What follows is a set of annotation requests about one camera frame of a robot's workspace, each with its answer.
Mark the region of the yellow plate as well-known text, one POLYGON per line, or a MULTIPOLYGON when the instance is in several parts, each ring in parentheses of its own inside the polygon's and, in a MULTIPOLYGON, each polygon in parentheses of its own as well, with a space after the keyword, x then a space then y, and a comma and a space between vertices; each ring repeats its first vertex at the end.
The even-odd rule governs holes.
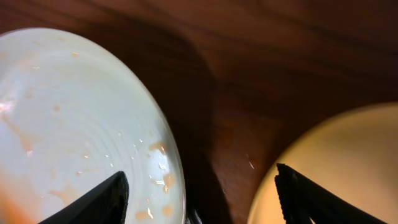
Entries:
POLYGON ((262 181, 249 223, 286 223, 274 180, 278 163, 384 223, 397 222, 396 103, 335 116, 294 142, 262 181))

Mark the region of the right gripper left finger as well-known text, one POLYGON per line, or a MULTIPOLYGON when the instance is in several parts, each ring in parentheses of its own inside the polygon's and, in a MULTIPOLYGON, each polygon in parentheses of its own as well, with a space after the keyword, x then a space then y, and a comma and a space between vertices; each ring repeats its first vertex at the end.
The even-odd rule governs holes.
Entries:
POLYGON ((118 171, 40 224, 124 224, 129 184, 118 171))

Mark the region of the light green plate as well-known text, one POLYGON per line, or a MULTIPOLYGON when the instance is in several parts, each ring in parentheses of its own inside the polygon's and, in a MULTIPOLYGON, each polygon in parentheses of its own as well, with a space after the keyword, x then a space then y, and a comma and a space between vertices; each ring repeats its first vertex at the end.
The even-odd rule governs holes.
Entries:
POLYGON ((39 223, 122 171, 126 223, 183 223, 175 139, 140 79, 79 35, 1 35, 1 222, 39 223))

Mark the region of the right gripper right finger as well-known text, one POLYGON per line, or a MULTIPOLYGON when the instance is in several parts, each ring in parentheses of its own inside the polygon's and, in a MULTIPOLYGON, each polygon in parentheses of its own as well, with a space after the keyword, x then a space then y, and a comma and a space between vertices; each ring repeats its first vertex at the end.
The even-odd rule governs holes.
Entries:
POLYGON ((293 168, 280 163, 276 166, 275 186, 286 224, 384 224, 293 168))

